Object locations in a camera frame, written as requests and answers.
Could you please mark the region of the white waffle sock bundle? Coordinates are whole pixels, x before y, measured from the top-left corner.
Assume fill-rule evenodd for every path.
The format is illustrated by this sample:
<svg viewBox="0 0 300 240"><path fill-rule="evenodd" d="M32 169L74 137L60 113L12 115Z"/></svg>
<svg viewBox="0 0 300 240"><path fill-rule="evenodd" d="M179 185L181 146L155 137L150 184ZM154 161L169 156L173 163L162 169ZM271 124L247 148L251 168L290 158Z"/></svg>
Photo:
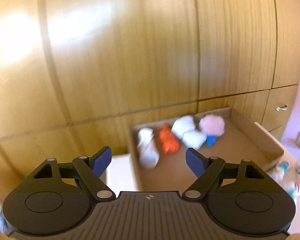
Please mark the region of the white waffle sock bundle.
<svg viewBox="0 0 300 240"><path fill-rule="evenodd" d="M188 148L198 150L206 142L207 135L196 129L194 118L191 115L182 116L175 120L172 133Z"/></svg>

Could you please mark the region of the wooden wardrobe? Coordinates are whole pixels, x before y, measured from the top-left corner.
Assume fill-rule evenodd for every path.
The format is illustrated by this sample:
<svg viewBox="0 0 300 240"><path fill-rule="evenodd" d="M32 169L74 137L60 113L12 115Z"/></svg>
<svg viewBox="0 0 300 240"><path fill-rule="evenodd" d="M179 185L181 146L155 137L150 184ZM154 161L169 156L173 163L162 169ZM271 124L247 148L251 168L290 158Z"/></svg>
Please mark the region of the wooden wardrobe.
<svg viewBox="0 0 300 240"><path fill-rule="evenodd" d="M300 0L0 0L0 199L142 122L230 106L281 139L299 80Z"/></svg>

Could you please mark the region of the white fluffy teal-band bundle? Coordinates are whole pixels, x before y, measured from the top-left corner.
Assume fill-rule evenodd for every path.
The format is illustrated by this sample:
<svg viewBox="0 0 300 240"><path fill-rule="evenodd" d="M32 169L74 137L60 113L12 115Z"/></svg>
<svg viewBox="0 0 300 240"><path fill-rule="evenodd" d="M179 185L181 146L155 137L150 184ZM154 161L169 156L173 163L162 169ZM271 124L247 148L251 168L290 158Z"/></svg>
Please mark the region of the white fluffy teal-band bundle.
<svg viewBox="0 0 300 240"><path fill-rule="evenodd" d="M284 160L278 163L274 168L272 168L268 175L270 178L272 178L274 181L282 181L284 176L288 173L288 171L291 168L291 164L289 161Z"/></svg>

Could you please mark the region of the orange sock bundle in box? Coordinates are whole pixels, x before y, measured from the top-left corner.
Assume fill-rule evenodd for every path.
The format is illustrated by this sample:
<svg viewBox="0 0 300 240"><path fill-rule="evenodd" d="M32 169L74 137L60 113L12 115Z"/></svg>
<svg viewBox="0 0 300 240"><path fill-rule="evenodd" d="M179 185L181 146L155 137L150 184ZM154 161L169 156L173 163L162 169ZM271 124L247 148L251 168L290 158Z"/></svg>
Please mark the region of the orange sock bundle in box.
<svg viewBox="0 0 300 240"><path fill-rule="evenodd" d="M162 151L165 154L172 154L179 151L179 141L172 133L168 124L163 124L162 129L158 133L158 137L162 145Z"/></svg>

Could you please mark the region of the small blue sock bundle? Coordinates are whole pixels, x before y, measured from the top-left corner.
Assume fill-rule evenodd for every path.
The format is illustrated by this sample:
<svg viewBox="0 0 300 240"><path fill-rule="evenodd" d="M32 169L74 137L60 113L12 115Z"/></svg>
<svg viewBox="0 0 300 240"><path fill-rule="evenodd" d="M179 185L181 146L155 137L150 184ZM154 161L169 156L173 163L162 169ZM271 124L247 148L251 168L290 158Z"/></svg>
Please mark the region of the small blue sock bundle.
<svg viewBox="0 0 300 240"><path fill-rule="evenodd" d="M212 147L215 144L216 140L217 140L216 135L207 135L207 137L206 137L207 146Z"/></svg>

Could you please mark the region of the white sock bundle far left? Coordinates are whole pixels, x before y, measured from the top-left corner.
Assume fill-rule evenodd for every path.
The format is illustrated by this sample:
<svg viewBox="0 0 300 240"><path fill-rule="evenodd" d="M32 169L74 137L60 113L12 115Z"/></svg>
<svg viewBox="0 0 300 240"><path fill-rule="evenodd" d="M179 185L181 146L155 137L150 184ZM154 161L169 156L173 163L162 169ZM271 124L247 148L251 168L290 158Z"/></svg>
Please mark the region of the white sock bundle far left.
<svg viewBox="0 0 300 240"><path fill-rule="evenodd" d="M153 129L144 127L138 132L137 150L139 163L143 168L155 168L159 162L159 151L154 140Z"/></svg>

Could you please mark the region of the pink fluffy sock bundle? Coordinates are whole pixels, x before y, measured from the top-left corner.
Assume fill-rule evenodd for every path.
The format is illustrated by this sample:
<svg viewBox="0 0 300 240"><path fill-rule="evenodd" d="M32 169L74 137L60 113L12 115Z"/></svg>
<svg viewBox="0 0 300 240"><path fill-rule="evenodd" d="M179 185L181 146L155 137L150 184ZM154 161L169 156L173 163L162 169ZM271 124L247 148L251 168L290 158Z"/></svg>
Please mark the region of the pink fluffy sock bundle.
<svg viewBox="0 0 300 240"><path fill-rule="evenodd" d="M225 131L225 121L218 115L206 115L199 122L200 130L206 135L220 137Z"/></svg>

